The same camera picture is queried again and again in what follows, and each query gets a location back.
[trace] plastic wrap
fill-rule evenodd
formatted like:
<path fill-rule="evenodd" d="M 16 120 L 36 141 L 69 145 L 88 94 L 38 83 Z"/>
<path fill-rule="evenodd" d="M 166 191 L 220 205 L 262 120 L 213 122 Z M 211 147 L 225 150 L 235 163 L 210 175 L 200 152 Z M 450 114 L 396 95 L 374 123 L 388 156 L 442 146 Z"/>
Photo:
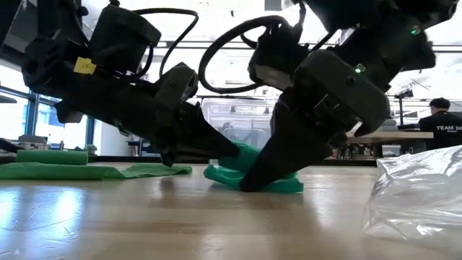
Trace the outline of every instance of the plastic wrap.
<path fill-rule="evenodd" d="M 378 161 L 368 235 L 461 255 L 462 146 Z"/>

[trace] desk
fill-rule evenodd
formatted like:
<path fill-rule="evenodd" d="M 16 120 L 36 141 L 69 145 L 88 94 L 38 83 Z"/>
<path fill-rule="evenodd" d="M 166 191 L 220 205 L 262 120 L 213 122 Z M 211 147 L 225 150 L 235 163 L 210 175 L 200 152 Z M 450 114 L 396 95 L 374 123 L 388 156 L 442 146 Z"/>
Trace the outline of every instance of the desk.
<path fill-rule="evenodd" d="M 131 181 L 2 181 L 1 259 L 456 259 L 363 235 L 374 168 L 307 168 L 305 193 L 281 195 L 227 191 L 204 167 Z"/>
<path fill-rule="evenodd" d="M 371 144 L 376 158 L 383 157 L 382 146 L 384 144 L 411 143 L 414 152 L 424 152 L 425 140 L 433 139 L 432 132 L 420 131 L 376 131 L 361 137 L 354 137 L 353 133 L 347 133 L 348 143 L 350 144 Z"/>

